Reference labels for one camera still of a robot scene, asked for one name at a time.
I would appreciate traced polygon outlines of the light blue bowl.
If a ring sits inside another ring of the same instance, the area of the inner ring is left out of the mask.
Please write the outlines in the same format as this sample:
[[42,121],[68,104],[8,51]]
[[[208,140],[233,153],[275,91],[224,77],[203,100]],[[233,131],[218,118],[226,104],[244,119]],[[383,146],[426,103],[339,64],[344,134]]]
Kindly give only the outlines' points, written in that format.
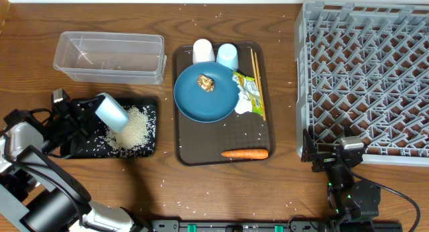
[[95,114],[114,132],[120,133],[129,123],[126,110],[109,94],[100,93],[98,99],[102,99]]

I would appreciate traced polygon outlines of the orange carrot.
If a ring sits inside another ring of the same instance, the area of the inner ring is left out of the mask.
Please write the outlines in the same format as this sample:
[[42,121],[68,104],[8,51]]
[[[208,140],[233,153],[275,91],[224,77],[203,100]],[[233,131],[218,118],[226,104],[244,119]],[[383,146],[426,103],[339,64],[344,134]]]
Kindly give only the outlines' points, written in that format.
[[265,149],[244,149],[228,150],[221,153],[221,156],[227,158],[245,158],[254,160],[264,160],[268,158],[269,152]]

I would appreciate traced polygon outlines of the white rice pile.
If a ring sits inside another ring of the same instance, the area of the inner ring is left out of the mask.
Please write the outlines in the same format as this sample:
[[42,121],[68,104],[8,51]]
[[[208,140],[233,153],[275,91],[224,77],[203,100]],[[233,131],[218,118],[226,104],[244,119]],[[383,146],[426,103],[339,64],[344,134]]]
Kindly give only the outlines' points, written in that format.
[[96,158],[144,158],[156,150],[157,109],[153,105],[127,105],[129,123],[122,132],[107,127],[104,144],[98,152],[88,152]]

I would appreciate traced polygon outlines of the brown food scrap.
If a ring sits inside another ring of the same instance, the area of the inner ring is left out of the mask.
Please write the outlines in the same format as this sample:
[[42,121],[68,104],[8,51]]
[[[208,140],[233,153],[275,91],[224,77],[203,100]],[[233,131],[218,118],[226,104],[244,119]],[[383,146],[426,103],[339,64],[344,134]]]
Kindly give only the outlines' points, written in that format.
[[211,93],[215,89],[215,81],[204,74],[199,74],[197,78],[197,84],[200,88],[202,88],[205,92]]

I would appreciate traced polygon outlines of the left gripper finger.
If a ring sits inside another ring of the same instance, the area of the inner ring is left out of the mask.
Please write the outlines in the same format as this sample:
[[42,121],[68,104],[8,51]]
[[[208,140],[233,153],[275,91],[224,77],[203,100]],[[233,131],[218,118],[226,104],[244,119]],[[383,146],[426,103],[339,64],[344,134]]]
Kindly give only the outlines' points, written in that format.
[[96,120],[88,127],[81,129],[72,140],[73,152],[98,152],[104,144],[107,126],[101,120]]
[[105,99],[103,97],[95,97],[92,99],[73,99],[72,107],[76,112],[95,113],[104,100]]

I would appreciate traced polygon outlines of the dark blue plate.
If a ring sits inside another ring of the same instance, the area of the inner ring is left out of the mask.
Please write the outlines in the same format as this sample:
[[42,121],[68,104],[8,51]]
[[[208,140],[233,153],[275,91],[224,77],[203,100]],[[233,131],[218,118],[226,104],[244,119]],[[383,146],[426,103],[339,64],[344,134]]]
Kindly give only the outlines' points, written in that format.
[[[206,92],[198,85],[201,74],[214,80],[212,92]],[[174,85],[174,100],[188,118],[212,123],[232,113],[239,101],[239,88],[227,67],[216,62],[201,62],[180,73]]]

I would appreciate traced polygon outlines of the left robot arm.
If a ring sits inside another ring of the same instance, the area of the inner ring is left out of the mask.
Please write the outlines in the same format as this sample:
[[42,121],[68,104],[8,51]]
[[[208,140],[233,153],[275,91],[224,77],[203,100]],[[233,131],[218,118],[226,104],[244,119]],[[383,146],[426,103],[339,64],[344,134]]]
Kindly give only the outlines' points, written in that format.
[[1,214],[20,231],[151,231],[131,211],[94,202],[87,189],[49,156],[58,147],[86,141],[102,121],[112,129],[128,122],[107,94],[93,99],[52,97],[48,118],[15,109],[1,130]]

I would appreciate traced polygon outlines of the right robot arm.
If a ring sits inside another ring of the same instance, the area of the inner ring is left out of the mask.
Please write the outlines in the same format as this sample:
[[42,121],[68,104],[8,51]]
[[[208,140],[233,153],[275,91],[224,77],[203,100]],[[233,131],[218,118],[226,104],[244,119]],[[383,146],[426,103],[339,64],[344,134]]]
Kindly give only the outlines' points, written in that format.
[[364,142],[349,127],[330,152],[319,152],[307,130],[302,137],[301,161],[312,163],[313,172],[326,173],[328,204],[336,211],[317,230],[374,231],[372,218],[379,215],[381,189],[368,181],[355,181],[351,170],[363,161]]

